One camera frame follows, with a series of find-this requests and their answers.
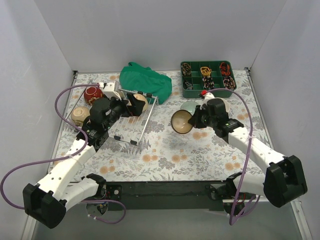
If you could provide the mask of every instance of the black base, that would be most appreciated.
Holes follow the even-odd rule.
[[[107,199],[122,202],[128,210],[208,209],[223,211],[223,197],[215,197],[210,185],[226,185],[221,181],[135,181],[107,182]],[[109,204],[109,211],[119,211]]]

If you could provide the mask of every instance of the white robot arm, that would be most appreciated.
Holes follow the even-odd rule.
[[[229,118],[225,104],[212,93],[205,93],[202,105],[195,108],[188,123],[194,128],[213,128],[215,134],[233,147],[247,153],[248,130],[236,119]],[[301,161],[296,156],[287,157],[276,152],[257,138],[252,138],[250,159],[265,176],[244,175],[241,192],[266,197],[276,207],[298,198],[308,191]],[[226,180],[229,196],[235,196],[241,172]]]

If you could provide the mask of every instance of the white wall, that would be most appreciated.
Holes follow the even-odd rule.
[[[288,0],[251,69],[275,149],[302,161],[303,211],[320,239],[320,1]]]
[[[2,179],[17,165],[51,157],[60,124],[54,100],[71,85],[72,71],[33,0],[0,0],[0,23]],[[9,199],[23,205],[23,187],[46,169],[32,166],[12,174],[4,188]],[[0,239],[20,239],[26,219],[0,197]]]
[[[35,0],[73,70],[185,60],[250,67],[286,0]]]

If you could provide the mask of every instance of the black mount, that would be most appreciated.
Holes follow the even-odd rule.
[[[237,172],[229,176],[226,181],[213,183],[210,185],[211,198],[213,200],[233,200],[236,195],[236,186],[233,182],[234,178],[241,175],[241,172]],[[238,197],[238,203],[234,209],[234,216],[238,215],[240,211],[245,207],[245,199],[251,199],[255,197],[255,194],[248,192],[240,192]],[[231,214],[233,202],[224,202],[223,209],[227,214]]]
[[[292,155],[271,163],[266,169],[263,191],[278,208],[305,194],[308,187],[300,159]]]
[[[58,201],[53,192],[44,192],[38,185],[28,183],[22,191],[24,211],[40,223],[53,229],[66,215],[66,200]]]
[[[229,133],[244,126],[238,120],[229,118],[225,103],[219,98],[210,99],[202,107],[203,109],[200,109],[200,105],[197,105],[193,116],[188,121],[196,129],[211,127],[219,138],[229,143]]]
[[[215,134],[227,143],[229,133],[244,126],[238,120],[229,118],[225,104],[219,98],[210,99],[202,108],[200,105],[195,107],[188,123],[197,129],[213,128]],[[226,180],[225,191],[231,196],[237,190],[233,180],[239,175],[241,172]],[[308,188],[300,159],[293,155],[284,157],[281,162],[271,163],[266,169],[263,191],[270,203],[278,208],[305,194]]]

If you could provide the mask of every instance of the green cloth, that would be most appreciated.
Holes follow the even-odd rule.
[[[135,62],[129,62],[128,66],[122,69],[119,81],[125,90],[142,91],[157,96],[159,104],[164,103],[172,92],[170,77],[157,73],[150,67],[142,67]]]

